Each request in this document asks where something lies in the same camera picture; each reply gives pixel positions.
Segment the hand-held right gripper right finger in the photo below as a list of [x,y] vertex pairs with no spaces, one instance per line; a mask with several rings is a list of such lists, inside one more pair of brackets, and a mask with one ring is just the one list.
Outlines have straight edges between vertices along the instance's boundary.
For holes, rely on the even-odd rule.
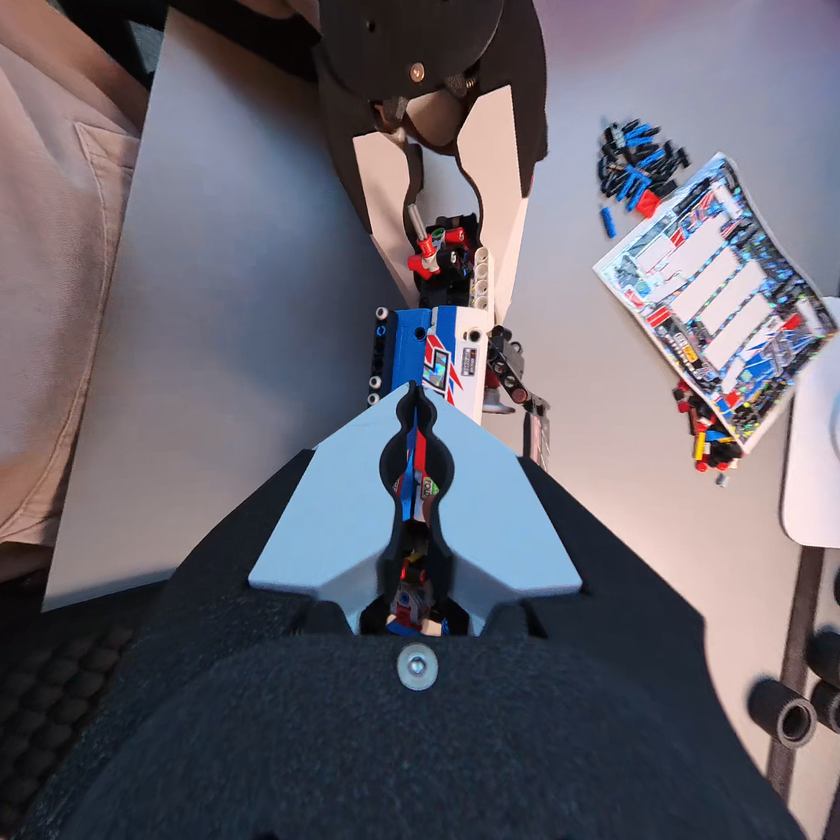
[[480,634],[498,604],[569,595],[582,580],[514,452],[437,393],[433,433],[454,461],[438,506],[455,556],[450,594]]

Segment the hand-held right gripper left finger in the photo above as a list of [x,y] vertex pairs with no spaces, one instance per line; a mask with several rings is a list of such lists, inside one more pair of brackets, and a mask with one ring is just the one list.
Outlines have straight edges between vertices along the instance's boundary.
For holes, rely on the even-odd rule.
[[404,384],[325,438],[248,575],[257,590],[309,595],[337,603],[351,631],[381,593],[377,563],[391,541],[395,500],[380,463],[402,429]]

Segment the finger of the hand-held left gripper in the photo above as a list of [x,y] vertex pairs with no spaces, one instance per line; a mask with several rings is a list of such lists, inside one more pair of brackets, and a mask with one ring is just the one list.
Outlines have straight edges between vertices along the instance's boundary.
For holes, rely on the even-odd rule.
[[528,198],[522,195],[511,87],[478,96],[456,139],[458,164],[479,198],[479,242],[492,257],[493,310],[511,303]]
[[414,308],[418,291],[407,261],[417,239],[406,230],[404,211],[420,190],[422,152],[407,134],[365,134],[353,138],[371,239],[406,304]]

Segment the lego race car model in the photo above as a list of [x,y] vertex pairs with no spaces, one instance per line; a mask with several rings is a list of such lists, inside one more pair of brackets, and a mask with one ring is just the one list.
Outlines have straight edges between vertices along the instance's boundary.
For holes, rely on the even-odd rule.
[[545,408],[522,387],[518,344],[493,322],[492,257],[477,244],[475,221],[438,223],[407,262],[431,291],[443,291],[446,281],[469,306],[426,304],[376,314],[369,407],[404,384],[415,387],[398,403],[402,429],[381,457],[381,477],[395,500],[394,526],[377,563],[381,593],[360,616],[361,634],[413,637],[469,630],[469,614],[450,594],[455,556],[438,517],[454,461],[433,433],[437,414],[424,389],[480,425],[485,410],[508,410],[498,401],[504,384],[511,398],[527,408],[526,421],[537,424],[533,434],[526,434],[526,453],[538,460],[527,458],[527,466],[545,477],[540,468]]

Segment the holographic sticker sheet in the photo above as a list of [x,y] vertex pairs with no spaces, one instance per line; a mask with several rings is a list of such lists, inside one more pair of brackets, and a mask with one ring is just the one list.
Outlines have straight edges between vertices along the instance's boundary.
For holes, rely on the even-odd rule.
[[746,455],[838,325],[716,154],[593,267]]

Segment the pile of black blue pins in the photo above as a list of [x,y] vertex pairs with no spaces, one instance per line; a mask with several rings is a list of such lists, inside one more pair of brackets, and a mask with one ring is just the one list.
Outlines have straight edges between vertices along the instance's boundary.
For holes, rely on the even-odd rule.
[[596,167],[604,200],[651,218],[676,190],[676,173],[690,166],[690,157],[685,147],[658,141],[660,132],[637,119],[605,126]]

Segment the pile of mixed colour bricks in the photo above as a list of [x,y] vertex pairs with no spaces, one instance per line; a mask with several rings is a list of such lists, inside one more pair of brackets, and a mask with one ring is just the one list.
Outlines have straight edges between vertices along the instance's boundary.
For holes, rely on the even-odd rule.
[[742,447],[686,381],[679,381],[672,396],[679,412],[688,420],[695,470],[701,474],[715,473],[717,487],[726,487],[730,474],[744,457]]

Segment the white book stand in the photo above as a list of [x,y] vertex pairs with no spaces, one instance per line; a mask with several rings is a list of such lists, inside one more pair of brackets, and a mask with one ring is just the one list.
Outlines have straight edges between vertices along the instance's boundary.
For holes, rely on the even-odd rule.
[[782,526],[800,545],[839,548],[839,344],[802,373],[794,395]]

